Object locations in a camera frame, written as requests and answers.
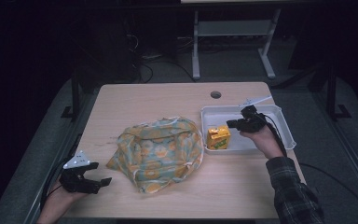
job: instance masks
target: orange flower pattern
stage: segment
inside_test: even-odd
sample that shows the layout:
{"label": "orange flower pattern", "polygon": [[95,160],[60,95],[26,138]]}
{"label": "orange flower pattern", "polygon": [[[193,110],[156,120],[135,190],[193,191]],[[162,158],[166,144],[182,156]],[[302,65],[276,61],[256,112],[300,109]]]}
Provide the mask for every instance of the orange flower pattern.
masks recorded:
{"label": "orange flower pattern", "polygon": [[106,164],[124,173],[142,193],[155,193],[186,179],[202,163],[202,135],[183,117],[127,128]]}

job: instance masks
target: small carton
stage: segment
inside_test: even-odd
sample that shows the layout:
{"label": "small carton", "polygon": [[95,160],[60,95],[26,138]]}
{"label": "small carton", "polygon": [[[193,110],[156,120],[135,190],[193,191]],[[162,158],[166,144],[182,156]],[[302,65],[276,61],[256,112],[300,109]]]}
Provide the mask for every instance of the small carton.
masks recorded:
{"label": "small carton", "polygon": [[227,149],[231,134],[227,125],[208,129],[206,145],[208,149]]}

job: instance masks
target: plastic tray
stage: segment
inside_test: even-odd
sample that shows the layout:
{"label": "plastic tray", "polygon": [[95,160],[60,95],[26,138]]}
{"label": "plastic tray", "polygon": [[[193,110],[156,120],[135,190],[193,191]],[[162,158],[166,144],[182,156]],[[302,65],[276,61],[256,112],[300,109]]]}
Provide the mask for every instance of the plastic tray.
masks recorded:
{"label": "plastic tray", "polygon": [[[255,105],[255,108],[257,113],[263,113],[275,122],[286,150],[293,149],[296,146],[296,142],[293,140],[293,136],[283,117],[282,109],[276,105]],[[230,119],[243,119],[241,110],[242,108],[237,105],[205,106],[201,109],[202,137],[205,139],[204,147],[208,154],[245,154],[246,152],[257,150],[253,141],[240,136],[240,132],[237,129],[230,129],[231,139],[227,149],[209,149],[206,146],[208,129],[226,125],[226,121]],[[269,118],[267,118],[267,121],[272,125],[274,124]]]}

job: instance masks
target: person's left hand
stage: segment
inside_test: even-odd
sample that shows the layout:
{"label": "person's left hand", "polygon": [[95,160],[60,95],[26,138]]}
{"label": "person's left hand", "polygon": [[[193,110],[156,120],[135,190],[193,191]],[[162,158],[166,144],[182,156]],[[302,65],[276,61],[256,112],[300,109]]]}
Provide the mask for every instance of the person's left hand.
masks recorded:
{"label": "person's left hand", "polygon": [[61,186],[58,178],[50,191],[36,223],[56,223],[73,203],[87,195],[87,193],[68,192]]}

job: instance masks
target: plaid sleeve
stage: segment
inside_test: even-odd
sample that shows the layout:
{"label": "plaid sleeve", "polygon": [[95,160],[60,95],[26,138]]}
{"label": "plaid sleeve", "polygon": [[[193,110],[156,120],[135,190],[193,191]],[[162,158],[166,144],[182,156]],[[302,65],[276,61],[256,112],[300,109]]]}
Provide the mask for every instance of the plaid sleeve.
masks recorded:
{"label": "plaid sleeve", "polygon": [[281,223],[324,223],[323,210],[310,189],[301,183],[294,162],[278,157],[267,161],[274,205]]}

